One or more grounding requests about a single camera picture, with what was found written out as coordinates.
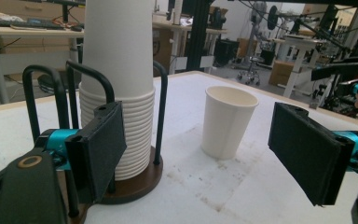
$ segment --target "white paper cup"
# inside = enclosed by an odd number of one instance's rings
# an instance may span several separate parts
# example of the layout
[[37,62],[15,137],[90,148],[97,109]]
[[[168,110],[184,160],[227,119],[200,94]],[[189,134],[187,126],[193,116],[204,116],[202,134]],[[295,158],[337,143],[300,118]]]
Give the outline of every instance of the white paper cup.
[[147,109],[150,109],[151,107],[154,107],[154,101],[134,108],[123,107],[123,113],[133,116],[133,114],[143,112]]
[[128,131],[128,130],[125,130],[126,136],[135,136],[135,135],[138,135],[138,134],[140,134],[140,133],[147,133],[147,132],[149,132],[149,129],[150,129],[150,127],[152,126],[152,122],[151,122],[151,121],[152,121],[152,120],[150,120],[150,121],[148,122],[148,125],[145,125],[144,127],[139,128],[138,130],[134,130],[134,131],[132,131],[132,132],[130,132],[130,131]]
[[145,156],[140,162],[136,165],[131,167],[130,169],[125,169],[124,171],[116,170],[115,171],[115,179],[116,180],[125,180],[132,178],[138,174],[140,174],[150,163],[150,157]]
[[150,145],[150,139],[145,139],[143,142],[137,144],[137,146],[127,147],[126,153],[123,154],[121,159],[132,157],[136,154],[139,154],[141,151],[147,150],[147,148],[150,150]]
[[152,119],[148,122],[144,122],[140,125],[137,126],[133,126],[133,127],[128,127],[127,125],[124,125],[124,130],[126,133],[132,133],[132,132],[136,132],[137,130],[143,129],[146,126],[150,126],[150,122],[152,121]]
[[148,122],[149,120],[153,119],[153,114],[150,114],[149,117],[147,117],[146,119],[141,119],[141,120],[125,120],[124,119],[124,128],[134,128],[134,127],[138,127],[139,125],[144,124],[145,122]]
[[[150,11],[145,10],[148,7],[150,2],[138,0],[88,2],[83,64],[104,74],[117,98],[137,97],[153,89],[153,32]],[[136,16],[126,20],[129,11]],[[88,76],[82,76],[82,87],[103,92],[101,84]]]
[[136,105],[137,103],[140,103],[142,105],[144,101],[154,99],[155,91],[156,89],[153,87],[151,91],[145,94],[137,95],[135,97],[117,97],[117,99],[130,105]]
[[202,150],[218,160],[232,159],[258,105],[252,94],[215,86],[206,90]]
[[148,142],[149,146],[151,144],[151,133],[145,134],[139,138],[133,139],[133,140],[127,140],[127,136],[126,136],[126,143],[127,143],[127,147],[128,150],[126,150],[125,154],[127,154],[130,150],[133,150],[135,147],[138,147],[139,144],[143,143],[143,142]]
[[146,156],[150,156],[149,150],[143,150],[137,154],[131,155],[130,157],[125,157],[120,159],[120,166],[116,170],[124,170],[126,167],[135,166],[138,161],[143,160]]

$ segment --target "desk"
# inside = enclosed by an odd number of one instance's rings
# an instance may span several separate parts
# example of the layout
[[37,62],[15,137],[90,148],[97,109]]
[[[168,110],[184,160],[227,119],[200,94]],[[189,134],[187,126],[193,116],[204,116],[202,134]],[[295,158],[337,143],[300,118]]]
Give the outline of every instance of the desk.
[[[154,81],[156,92],[160,80]],[[254,94],[259,105],[233,160],[217,161],[200,148],[205,89],[223,85]],[[201,72],[169,76],[161,156],[162,178],[143,198],[93,205],[86,223],[351,223],[358,174],[346,173],[337,203],[314,207],[268,147],[275,102],[307,108],[331,130],[356,130],[358,120]],[[156,140],[155,99],[152,143]],[[52,97],[37,100],[41,130],[57,128]],[[0,105],[0,170],[33,147],[25,103]]]
[[0,54],[0,103],[9,103],[4,75],[22,73],[31,64],[48,65],[55,68],[64,68],[66,61],[71,58],[77,62],[76,39],[83,37],[83,32],[74,31],[30,31],[15,30],[9,27],[0,27],[2,38],[71,38],[70,51],[38,52],[38,53],[12,53]]
[[[318,44],[324,44],[325,40],[315,40],[306,37],[303,38],[287,35],[284,41],[276,39],[274,42],[278,43],[277,48],[282,48],[279,50],[279,58],[284,61],[286,61],[286,54],[290,46],[296,46],[296,49],[298,49],[293,71],[290,73],[289,80],[287,81],[283,93],[284,97],[290,98],[292,91],[295,90],[295,85],[310,82],[311,70],[314,68],[316,61],[319,58],[319,52],[316,50],[316,46]],[[314,49],[314,51],[312,52],[310,63],[304,64],[306,52],[311,51],[312,49]],[[291,52],[289,57],[290,59],[293,57],[293,54],[294,50]]]
[[[154,28],[163,28],[170,29],[173,31],[173,42],[171,50],[171,59],[170,59],[170,71],[169,74],[175,74],[176,70],[185,70],[187,57],[183,57],[180,52],[178,52],[178,47],[180,46],[181,41],[186,42],[186,33],[191,31],[191,26],[180,26],[173,25],[164,22],[153,21]],[[215,30],[215,29],[206,29],[206,40],[205,48],[208,50],[207,56],[202,56],[200,67],[208,67],[207,73],[211,73],[213,62],[214,62],[214,46],[217,40],[217,37],[221,34],[226,34],[227,30]]]

